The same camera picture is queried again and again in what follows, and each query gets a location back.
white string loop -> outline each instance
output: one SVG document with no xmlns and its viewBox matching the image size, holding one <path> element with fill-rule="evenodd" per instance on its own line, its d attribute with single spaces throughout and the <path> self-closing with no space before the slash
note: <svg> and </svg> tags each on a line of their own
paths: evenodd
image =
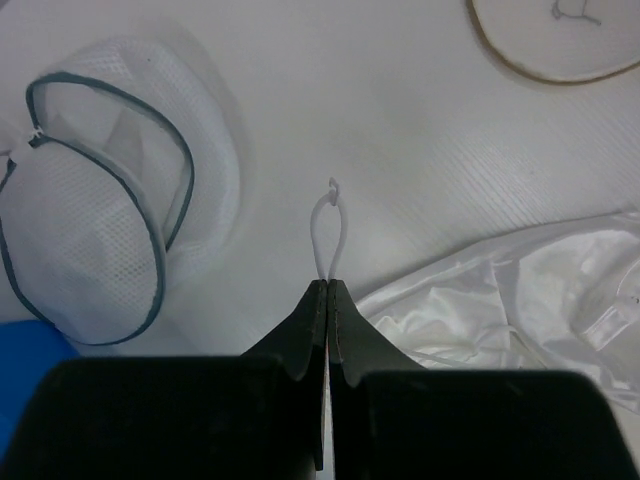
<svg viewBox="0 0 640 480">
<path fill-rule="evenodd" d="M 340 262 L 340 257 L 342 256 L 342 250 L 344 249 L 344 244 L 347 241 L 347 209 L 345 207 L 344 201 L 340 196 L 340 185 L 335 179 L 331 178 L 329 180 L 329 193 L 324 195 L 316 206 L 313 207 L 313 211 L 311 212 L 311 244 L 313 245 L 313 256 L 316 260 L 316 269 L 318 270 L 318 278 L 332 280 L 336 275 L 336 268 L 338 267 L 338 263 Z M 325 270 L 323 266 L 323 262 L 320 255 L 320 249 L 318 248 L 318 216 L 320 215 L 320 211 L 324 208 L 325 205 L 332 205 L 334 207 L 338 207 L 338 211 L 340 212 L 340 238 L 338 240 L 338 246 L 336 247 L 336 252 L 333 255 L 333 260 L 331 261 L 331 265 L 329 266 L 329 275 L 325 275 Z"/>
</svg>

white table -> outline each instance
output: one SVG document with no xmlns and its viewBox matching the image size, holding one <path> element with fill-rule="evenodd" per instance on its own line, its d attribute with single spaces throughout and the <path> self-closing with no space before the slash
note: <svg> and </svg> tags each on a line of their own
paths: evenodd
<svg viewBox="0 0 640 480">
<path fill-rule="evenodd" d="M 481 238 L 640 207 L 640 70 L 580 87 L 522 79 L 485 53 L 463 0 L 10 0 L 0 116 L 28 127 L 27 83 L 120 33 L 191 63 L 243 170 L 216 268 L 122 353 L 238 353 L 268 332 L 315 275 L 308 221 L 330 176 L 356 298 Z M 322 223 L 329 248 L 337 214 Z M 640 419 L 619 419 L 640 452 Z"/>
</svg>

blue object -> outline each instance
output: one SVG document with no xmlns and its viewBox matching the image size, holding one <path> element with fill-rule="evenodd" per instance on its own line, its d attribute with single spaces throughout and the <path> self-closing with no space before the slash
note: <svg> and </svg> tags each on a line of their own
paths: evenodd
<svg viewBox="0 0 640 480">
<path fill-rule="evenodd" d="M 49 370 L 78 353 L 40 320 L 0 324 L 0 459 L 36 386 Z"/>
</svg>

white drawstring pouch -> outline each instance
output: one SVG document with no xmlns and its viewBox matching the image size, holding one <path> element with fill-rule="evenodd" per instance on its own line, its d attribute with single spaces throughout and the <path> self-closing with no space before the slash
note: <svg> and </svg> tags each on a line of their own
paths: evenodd
<svg viewBox="0 0 640 480">
<path fill-rule="evenodd" d="M 0 185 L 12 289 L 73 340 L 133 338 L 233 225 L 239 168 L 220 108 L 171 51 L 133 37 L 48 69 L 27 106 L 34 134 Z"/>
<path fill-rule="evenodd" d="M 482 241 L 357 305 L 425 367 L 575 370 L 640 414 L 638 213 Z"/>
<path fill-rule="evenodd" d="M 532 78 L 589 82 L 640 63 L 636 0 L 468 1 L 487 46 Z"/>
</svg>

white mesh bag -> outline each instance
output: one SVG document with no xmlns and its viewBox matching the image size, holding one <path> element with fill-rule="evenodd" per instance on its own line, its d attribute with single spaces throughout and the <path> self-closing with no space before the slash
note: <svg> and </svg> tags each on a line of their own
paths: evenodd
<svg viewBox="0 0 640 480">
<path fill-rule="evenodd" d="M 172 52 L 132 37 L 48 69 L 27 106 L 35 137 L 0 185 L 11 287 L 74 340 L 133 338 L 233 225 L 239 169 L 220 108 Z"/>
</svg>

